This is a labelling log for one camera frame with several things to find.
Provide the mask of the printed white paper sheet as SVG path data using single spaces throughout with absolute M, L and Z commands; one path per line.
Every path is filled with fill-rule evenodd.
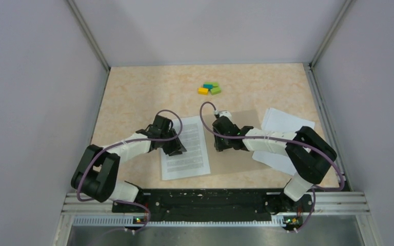
M 174 180 L 211 173 L 205 132 L 199 116 L 182 119 L 179 141 L 185 151 L 172 156 L 161 151 L 162 180 Z

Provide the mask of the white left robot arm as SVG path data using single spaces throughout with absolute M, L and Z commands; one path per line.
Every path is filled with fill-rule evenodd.
M 173 121 L 157 114 L 146 128 L 137 130 L 130 137 L 106 147 L 89 145 L 71 178 L 71 186 L 76 190 L 80 202 L 112 200 L 125 204 L 132 212 L 144 205 L 139 195 L 141 189 L 129 182 L 118 181 L 121 164 L 142 154 L 162 149 L 168 156 L 187 152 L 179 139 L 183 125 L 174 129 Z

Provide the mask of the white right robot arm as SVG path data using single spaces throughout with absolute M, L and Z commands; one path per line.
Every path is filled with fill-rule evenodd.
M 225 149 L 262 151 L 290 159 L 295 174 L 278 196 L 266 202 L 271 215 L 299 207 L 303 195 L 322 182 L 337 158 L 336 151 L 307 126 L 295 132 L 264 131 L 252 126 L 239 128 L 229 117 L 219 116 L 212 123 L 212 130 L 219 152 Z

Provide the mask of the light green block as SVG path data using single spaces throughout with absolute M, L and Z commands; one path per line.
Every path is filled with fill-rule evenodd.
M 213 87 L 212 89 L 210 89 L 210 93 L 211 95 L 217 95 L 221 93 L 221 88 L 220 87 Z

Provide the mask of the yellow block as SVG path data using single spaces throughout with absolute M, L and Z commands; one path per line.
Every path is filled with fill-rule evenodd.
M 200 95 L 207 95 L 209 93 L 209 89 L 208 88 L 198 88 L 198 94 Z

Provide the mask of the teal block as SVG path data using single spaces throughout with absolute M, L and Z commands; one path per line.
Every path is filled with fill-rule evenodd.
M 203 84 L 202 87 L 210 90 L 213 88 L 213 85 L 212 84 Z

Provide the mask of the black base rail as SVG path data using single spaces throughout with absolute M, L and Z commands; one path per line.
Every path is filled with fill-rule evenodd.
M 312 196 L 292 201 L 282 189 L 143 189 L 134 205 L 114 202 L 114 213 L 144 213 L 151 222 L 270 221 L 283 213 L 305 215 Z

